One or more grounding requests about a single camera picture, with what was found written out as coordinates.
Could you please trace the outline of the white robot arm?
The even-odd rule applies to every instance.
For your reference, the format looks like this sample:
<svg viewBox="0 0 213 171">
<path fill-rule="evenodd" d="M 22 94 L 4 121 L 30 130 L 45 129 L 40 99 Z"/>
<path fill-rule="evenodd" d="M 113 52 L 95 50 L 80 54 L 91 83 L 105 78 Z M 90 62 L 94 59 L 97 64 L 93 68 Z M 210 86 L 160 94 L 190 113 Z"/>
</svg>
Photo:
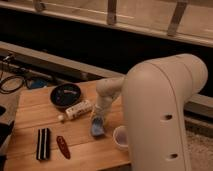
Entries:
<svg viewBox="0 0 213 171">
<path fill-rule="evenodd" d="M 121 97 L 132 171 L 191 171 L 184 105 L 207 79 L 205 63 L 194 55 L 146 60 L 97 82 L 93 116 L 105 119 Z"/>
</svg>

